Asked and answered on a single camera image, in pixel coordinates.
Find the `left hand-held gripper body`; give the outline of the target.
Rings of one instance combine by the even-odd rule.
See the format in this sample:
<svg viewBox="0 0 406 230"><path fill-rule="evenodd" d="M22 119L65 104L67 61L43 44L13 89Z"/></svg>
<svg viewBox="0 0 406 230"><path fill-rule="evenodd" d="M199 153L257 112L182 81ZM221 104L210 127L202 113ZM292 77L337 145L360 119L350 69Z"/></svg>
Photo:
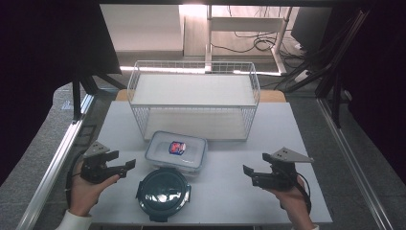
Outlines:
<svg viewBox="0 0 406 230"><path fill-rule="evenodd" d="M110 161L109 151L110 148L95 141L83 154L80 177L94 184L100 184L109 178L111 173L106 166L106 162Z"/></svg>

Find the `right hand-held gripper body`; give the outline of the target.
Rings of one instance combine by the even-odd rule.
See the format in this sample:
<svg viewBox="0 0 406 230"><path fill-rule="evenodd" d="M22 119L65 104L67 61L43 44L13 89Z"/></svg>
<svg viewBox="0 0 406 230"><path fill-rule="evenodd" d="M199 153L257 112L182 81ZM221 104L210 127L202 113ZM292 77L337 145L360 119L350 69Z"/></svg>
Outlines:
<svg viewBox="0 0 406 230"><path fill-rule="evenodd" d="M274 162L270 164L272 172L266 177L265 188L277 191L287 191L294 187L297 181L296 163L313 163L311 157L305 156L288 148L281 148L269 153Z"/></svg>

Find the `dark round lid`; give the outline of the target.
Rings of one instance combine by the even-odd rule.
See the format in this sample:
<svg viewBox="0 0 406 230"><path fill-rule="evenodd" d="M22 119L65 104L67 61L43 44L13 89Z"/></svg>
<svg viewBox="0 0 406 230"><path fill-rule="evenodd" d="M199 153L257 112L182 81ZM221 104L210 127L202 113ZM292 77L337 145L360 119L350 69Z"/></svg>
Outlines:
<svg viewBox="0 0 406 230"><path fill-rule="evenodd" d="M191 199L192 186L173 168L149 173L138 186L136 199L151 221L167 222Z"/></svg>

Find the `clear rectangular container with label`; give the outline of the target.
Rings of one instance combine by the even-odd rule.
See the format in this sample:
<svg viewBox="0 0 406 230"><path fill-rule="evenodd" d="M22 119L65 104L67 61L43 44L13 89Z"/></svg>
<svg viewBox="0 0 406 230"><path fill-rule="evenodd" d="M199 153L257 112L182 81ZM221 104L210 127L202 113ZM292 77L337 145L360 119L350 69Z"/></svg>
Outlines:
<svg viewBox="0 0 406 230"><path fill-rule="evenodd" d="M207 140L189 135L156 131L148 144L145 159L156 167L175 168L198 174L208 148Z"/></svg>

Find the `black curtain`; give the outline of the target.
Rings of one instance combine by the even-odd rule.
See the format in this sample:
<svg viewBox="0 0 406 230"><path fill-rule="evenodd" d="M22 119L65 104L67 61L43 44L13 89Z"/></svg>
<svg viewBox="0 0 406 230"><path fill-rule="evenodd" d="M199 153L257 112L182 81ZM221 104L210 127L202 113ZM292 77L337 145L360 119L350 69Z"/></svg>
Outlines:
<svg viewBox="0 0 406 230"><path fill-rule="evenodd" d="M0 186L59 87L120 72L99 0L0 0Z"/></svg>
<svg viewBox="0 0 406 230"><path fill-rule="evenodd" d="M406 0L374 0L339 65L349 110L406 184Z"/></svg>

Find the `tan wooden board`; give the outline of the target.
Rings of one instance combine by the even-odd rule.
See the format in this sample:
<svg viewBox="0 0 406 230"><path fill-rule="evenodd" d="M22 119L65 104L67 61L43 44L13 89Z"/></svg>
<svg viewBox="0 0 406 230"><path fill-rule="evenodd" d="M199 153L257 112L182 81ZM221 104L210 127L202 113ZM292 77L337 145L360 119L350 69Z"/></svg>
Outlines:
<svg viewBox="0 0 406 230"><path fill-rule="evenodd" d="M116 96L117 101L127 100L127 90L120 90ZM261 103L285 103L286 98L284 94L279 90L261 90L259 101Z"/></svg>

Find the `aluminium rail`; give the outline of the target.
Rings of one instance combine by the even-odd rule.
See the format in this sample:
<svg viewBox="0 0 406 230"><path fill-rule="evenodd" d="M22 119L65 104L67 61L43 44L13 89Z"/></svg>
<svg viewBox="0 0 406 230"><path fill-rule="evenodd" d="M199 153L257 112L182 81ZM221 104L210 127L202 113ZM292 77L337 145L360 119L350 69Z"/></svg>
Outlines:
<svg viewBox="0 0 406 230"><path fill-rule="evenodd" d="M369 179L366 177L363 172L358 160L356 159L350 144L344 135L341 128L335 125L331 115L331 109L328 106L328 103L325 99L317 99L317 104L319 105L323 116L327 121L327 125L338 144L340 151L345 158L347 165L350 169L350 172L357 184L359 191L364 198L371 214L379 230L393 230L393 226L387 216L387 213L382 206L382 203L373 189Z"/></svg>
<svg viewBox="0 0 406 230"><path fill-rule="evenodd" d="M79 134L83 121L86 118L88 110L90 109L94 100L94 96L86 94L80 101L79 117L68 126L56 150L56 153L48 166L48 169L44 173L27 209L25 210L24 215L22 216L15 230L34 229L34 226L40 217L48 196L56 183L62 166L67 159L69 151L71 150L73 143Z"/></svg>

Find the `person's right hand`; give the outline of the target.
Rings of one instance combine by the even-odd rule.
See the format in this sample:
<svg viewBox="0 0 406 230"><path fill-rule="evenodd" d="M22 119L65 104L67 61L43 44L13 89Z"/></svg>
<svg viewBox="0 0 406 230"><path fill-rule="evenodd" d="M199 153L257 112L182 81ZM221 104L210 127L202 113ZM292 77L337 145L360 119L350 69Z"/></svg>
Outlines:
<svg viewBox="0 0 406 230"><path fill-rule="evenodd" d="M269 193L279 200L293 226L315 224L307 211L304 196L296 187L287 192L269 190Z"/></svg>

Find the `white cabinet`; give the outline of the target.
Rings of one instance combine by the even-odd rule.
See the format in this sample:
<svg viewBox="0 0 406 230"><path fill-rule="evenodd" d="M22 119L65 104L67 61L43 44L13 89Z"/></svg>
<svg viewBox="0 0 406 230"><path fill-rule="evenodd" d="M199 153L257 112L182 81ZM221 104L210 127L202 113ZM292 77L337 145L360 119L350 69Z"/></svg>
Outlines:
<svg viewBox="0 0 406 230"><path fill-rule="evenodd" d="M118 52L183 50L184 19L177 5L108 5L101 11Z"/></svg>

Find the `white metal table frame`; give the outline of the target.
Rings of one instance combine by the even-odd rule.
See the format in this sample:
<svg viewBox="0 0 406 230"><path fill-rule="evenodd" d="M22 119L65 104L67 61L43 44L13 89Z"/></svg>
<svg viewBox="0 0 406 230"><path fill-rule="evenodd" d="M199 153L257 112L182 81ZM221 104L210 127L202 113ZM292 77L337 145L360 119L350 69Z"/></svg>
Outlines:
<svg viewBox="0 0 406 230"><path fill-rule="evenodd" d="M292 7L287 7L284 16L280 17L238 17L238 16L213 16L213 6L206 7L207 40L205 61L211 62L213 57L212 34L213 32L256 32L275 33L275 43L270 45L270 52L278 71L271 72L271 76L286 75L282 62L280 48L289 23Z"/></svg>

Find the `person's left hand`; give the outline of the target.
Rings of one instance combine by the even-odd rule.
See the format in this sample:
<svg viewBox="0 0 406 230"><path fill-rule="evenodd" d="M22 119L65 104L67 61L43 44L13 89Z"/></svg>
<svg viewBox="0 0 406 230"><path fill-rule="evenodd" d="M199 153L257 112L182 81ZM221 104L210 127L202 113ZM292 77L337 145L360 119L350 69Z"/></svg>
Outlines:
<svg viewBox="0 0 406 230"><path fill-rule="evenodd" d="M69 212L78 217L86 217L93 206L98 202L101 193L109 186L116 183L120 177L113 175L102 183L93 184L80 176L82 162L76 166L72 177L71 201Z"/></svg>

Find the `black metal stand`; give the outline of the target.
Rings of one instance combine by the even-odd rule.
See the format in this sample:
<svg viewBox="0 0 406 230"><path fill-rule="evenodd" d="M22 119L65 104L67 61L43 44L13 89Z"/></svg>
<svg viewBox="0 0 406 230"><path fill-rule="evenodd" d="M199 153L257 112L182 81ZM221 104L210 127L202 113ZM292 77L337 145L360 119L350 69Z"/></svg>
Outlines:
<svg viewBox="0 0 406 230"><path fill-rule="evenodd" d="M333 123L340 128L340 103L342 83L338 73L338 67L343 57L348 51L353 39L359 32L362 24L367 18L369 12L356 8L352 16L345 22L334 38L320 51L311 55L295 70L287 75L286 80L282 80L275 88L287 94L316 81L321 80L316 87L314 94L317 99L325 99L329 92L332 92L332 98L328 108L330 109L330 118ZM298 77L306 67L312 70L312 73L305 79L289 84L294 77Z"/></svg>
<svg viewBox="0 0 406 230"><path fill-rule="evenodd" d="M93 103L109 102L126 86L106 74L79 75L72 81L73 124L83 120Z"/></svg>

